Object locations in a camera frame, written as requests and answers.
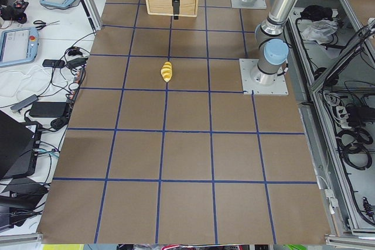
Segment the blue teach pendant near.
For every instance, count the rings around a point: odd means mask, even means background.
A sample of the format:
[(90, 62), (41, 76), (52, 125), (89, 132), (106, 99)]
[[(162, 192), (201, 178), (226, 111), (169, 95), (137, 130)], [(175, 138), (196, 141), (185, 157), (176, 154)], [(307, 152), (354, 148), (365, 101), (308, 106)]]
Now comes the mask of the blue teach pendant near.
[(1, 67), (33, 62), (38, 53), (39, 32), (35, 27), (1, 33)]

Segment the black laptop computer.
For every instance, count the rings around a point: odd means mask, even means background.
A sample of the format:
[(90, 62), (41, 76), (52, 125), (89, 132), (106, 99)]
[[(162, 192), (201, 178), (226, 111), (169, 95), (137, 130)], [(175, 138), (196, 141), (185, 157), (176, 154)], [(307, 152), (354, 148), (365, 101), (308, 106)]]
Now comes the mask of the black laptop computer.
[(17, 179), (35, 172), (41, 124), (18, 122), (1, 112), (1, 179)]

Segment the crumpled white cloth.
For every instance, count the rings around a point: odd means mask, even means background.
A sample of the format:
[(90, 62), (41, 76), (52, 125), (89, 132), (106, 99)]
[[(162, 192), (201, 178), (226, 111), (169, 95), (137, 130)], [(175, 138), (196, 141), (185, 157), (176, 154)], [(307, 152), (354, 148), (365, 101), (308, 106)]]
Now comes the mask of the crumpled white cloth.
[(329, 43), (338, 30), (338, 23), (331, 20), (312, 22), (302, 31), (303, 40), (315, 41), (318, 44)]

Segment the black scissors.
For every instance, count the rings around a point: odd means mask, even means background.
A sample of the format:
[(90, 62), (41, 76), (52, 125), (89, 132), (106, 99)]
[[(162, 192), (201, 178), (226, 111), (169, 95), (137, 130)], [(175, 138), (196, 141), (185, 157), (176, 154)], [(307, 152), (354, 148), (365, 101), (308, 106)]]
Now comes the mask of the black scissors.
[(57, 21), (53, 21), (53, 22), (45, 22), (45, 21), (42, 21), (42, 20), (35, 20), (33, 22), (36, 30), (42, 30), (44, 28), (46, 28), (47, 26), (52, 26), (52, 25), (59, 25), (60, 24), (60, 21), (57, 20)]

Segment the toy bread loaf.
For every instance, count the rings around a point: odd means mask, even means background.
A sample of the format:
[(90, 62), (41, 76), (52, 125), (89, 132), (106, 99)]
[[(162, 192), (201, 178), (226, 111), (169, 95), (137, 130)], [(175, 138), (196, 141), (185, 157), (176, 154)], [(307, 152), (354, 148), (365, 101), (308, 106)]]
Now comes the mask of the toy bread loaf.
[(163, 81), (168, 83), (172, 79), (173, 76), (173, 68), (172, 63), (169, 61), (164, 62), (163, 66), (161, 67), (161, 76)]

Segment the black power adapter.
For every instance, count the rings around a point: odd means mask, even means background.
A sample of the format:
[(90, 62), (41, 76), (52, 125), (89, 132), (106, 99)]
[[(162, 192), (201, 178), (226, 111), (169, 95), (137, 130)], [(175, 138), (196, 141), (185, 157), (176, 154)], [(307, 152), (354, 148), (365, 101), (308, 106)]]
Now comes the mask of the black power adapter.
[(65, 102), (35, 102), (29, 115), (35, 118), (57, 118), (64, 114), (66, 105)]

